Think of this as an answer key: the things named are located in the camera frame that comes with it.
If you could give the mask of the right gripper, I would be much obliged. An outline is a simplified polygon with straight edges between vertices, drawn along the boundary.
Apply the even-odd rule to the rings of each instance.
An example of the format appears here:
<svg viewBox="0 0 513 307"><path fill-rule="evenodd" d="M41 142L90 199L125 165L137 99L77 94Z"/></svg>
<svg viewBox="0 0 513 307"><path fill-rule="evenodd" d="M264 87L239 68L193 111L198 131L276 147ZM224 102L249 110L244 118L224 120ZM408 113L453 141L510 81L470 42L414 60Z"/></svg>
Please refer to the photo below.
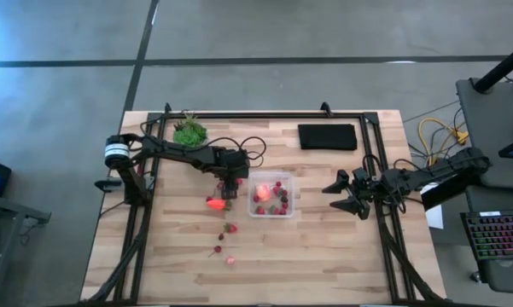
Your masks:
<svg viewBox="0 0 513 307"><path fill-rule="evenodd" d="M376 176L370 176L362 167L353 171L353 179L349 188L349 175L345 170L336 172L335 181L322 189L323 194L341 194L350 189L350 196L344 200L333 201L330 207L346 211L366 220L370 215L369 203L385 200L385 189Z"/></svg>

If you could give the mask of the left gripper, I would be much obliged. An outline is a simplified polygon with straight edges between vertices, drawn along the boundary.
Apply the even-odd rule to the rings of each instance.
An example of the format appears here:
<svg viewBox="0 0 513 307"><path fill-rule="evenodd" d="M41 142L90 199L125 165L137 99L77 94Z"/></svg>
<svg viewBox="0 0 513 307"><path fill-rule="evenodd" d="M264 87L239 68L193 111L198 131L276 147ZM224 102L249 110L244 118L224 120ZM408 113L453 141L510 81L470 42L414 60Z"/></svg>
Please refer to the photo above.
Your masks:
<svg viewBox="0 0 513 307"><path fill-rule="evenodd" d="M223 181L221 198L223 200L236 199L238 191L237 179L248 178L250 162L248 153L244 149L225 149L218 155L218 170L216 177Z"/></svg>

